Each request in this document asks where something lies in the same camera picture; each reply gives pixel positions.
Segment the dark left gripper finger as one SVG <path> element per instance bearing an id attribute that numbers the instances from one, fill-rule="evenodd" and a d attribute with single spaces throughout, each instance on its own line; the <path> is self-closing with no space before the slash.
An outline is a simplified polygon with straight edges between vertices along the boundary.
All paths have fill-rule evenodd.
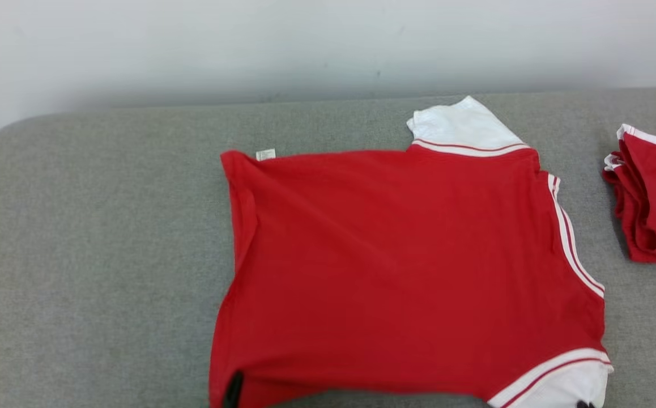
<path id="1" fill-rule="evenodd" d="M 240 370 L 233 373 L 223 395 L 223 408 L 240 408 L 244 375 Z"/>

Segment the red white-sleeved jersey shirt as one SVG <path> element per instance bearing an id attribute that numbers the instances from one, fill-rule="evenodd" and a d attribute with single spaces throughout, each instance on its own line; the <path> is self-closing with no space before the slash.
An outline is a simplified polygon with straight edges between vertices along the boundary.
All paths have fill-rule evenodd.
<path id="1" fill-rule="evenodd" d="M 559 178 L 471 96 L 407 125 L 405 151 L 221 155 L 235 278 L 210 408 L 237 370 L 240 408 L 336 389 L 603 408 L 605 290 Z"/>

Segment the grey fabric sofa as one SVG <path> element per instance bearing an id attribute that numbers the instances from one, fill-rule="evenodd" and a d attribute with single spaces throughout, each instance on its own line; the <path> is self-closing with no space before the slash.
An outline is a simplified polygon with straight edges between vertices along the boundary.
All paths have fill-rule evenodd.
<path id="1" fill-rule="evenodd" d="M 600 175 L 656 88 L 478 95 L 561 178 L 580 260 L 607 289 L 605 408 L 656 408 L 656 265 L 628 260 Z M 219 155 L 403 150 L 460 96 L 50 114 L 0 129 L 0 408 L 208 408 L 232 276 Z"/>

